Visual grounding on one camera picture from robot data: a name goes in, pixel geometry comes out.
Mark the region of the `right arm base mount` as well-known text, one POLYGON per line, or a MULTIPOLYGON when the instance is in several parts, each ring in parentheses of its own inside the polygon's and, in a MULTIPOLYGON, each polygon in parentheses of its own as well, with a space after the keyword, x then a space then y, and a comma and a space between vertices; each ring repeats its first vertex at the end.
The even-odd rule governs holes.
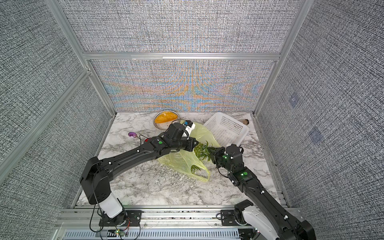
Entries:
POLYGON ((252 213, 246 211, 234 210, 221 210, 216 214, 217 220, 221 221, 223 226, 226 227, 260 227, 260 220, 252 213))

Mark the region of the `yellow-green plastic bag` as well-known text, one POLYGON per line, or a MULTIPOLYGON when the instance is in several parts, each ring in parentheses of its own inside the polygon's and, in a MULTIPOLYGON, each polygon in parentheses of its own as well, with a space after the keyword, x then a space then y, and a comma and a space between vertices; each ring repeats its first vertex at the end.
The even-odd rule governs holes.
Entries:
MULTIPOLYGON (((191 137, 195 138, 199 143, 205 144, 208 142, 210 146, 220 148, 221 146, 214 138, 213 134, 203 125, 196 123, 195 129, 191 132, 191 137)), ((170 153, 158 159, 158 162, 170 169, 184 174, 190 178, 199 180, 201 182, 207 182, 210 179, 210 171, 206 167, 206 161, 200 161, 194 151, 187 152, 180 150, 178 152, 170 153), (191 173, 191 166, 196 165, 202 170, 196 175, 191 173)))

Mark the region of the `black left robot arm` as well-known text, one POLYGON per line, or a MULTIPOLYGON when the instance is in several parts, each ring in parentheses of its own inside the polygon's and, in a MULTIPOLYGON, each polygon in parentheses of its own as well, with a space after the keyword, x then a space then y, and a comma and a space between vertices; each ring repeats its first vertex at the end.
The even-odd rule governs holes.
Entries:
POLYGON ((102 160, 97 157, 88 160, 80 184, 89 203, 101 210, 102 224, 120 226, 128 219, 123 204, 111 191, 110 181, 131 168, 170 153, 180 150, 192 152, 199 144, 191 137, 195 127, 192 121, 172 123, 165 132, 148 138, 130 151, 102 160))

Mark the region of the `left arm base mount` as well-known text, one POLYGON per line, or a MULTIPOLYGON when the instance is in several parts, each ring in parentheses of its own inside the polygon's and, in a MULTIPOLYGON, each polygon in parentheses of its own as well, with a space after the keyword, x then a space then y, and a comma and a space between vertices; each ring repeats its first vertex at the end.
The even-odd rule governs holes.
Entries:
POLYGON ((123 211, 114 218, 110 218, 106 213, 102 214, 99 221, 100 227, 138 227, 141 222, 142 211, 123 211))

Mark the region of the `pineapple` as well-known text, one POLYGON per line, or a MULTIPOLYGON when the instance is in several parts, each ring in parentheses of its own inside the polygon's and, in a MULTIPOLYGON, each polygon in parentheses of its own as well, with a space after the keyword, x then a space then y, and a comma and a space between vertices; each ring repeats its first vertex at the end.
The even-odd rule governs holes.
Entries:
POLYGON ((191 166, 191 173, 196 175, 197 173, 199 173, 202 169, 196 165, 192 165, 191 166))
POLYGON ((205 144, 199 143, 194 148, 194 153, 200 161, 209 162, 212 160, 212 154, 216 151, 216 147, 210 146, 208 142, 205 144))

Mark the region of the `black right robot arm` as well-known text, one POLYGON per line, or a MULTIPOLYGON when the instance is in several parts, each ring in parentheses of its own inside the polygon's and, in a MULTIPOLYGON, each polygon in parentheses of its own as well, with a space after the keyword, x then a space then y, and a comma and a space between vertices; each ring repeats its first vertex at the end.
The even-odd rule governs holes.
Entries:
POLYGON ((263 187, 257 176, 244 166, 243 148, 237 145, 216 148, 211 160, 217 169, 225 168, 228 179, 249 199, 235 205, 235 221, 251 225, 267 240, 315 240, 315 230, 283 208, 263 187))

